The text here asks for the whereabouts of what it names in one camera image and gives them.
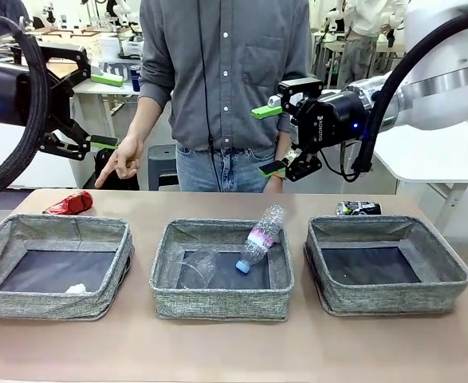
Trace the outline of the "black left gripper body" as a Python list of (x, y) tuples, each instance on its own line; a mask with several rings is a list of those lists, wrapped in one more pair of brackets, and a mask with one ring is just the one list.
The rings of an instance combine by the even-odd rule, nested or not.
[(29, 71), (0, 65), (0, 123), (26, 125), (29, 116)]

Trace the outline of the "person's right hand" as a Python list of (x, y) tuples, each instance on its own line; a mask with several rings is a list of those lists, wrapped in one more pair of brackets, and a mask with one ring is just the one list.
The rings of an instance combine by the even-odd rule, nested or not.
[(144, 142), (136, 134), (127, 134), (96, 178), (95, 188), (102, 188), (111, 174), (120, 180), (130, 179), (140, 169)]

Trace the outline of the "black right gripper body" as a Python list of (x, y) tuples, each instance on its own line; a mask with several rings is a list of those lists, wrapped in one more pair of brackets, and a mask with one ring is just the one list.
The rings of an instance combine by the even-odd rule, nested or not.
[(297, 148), (314, 154), (368, 134), (368, 111), (351, 91), (307, 98), (297, 104)]

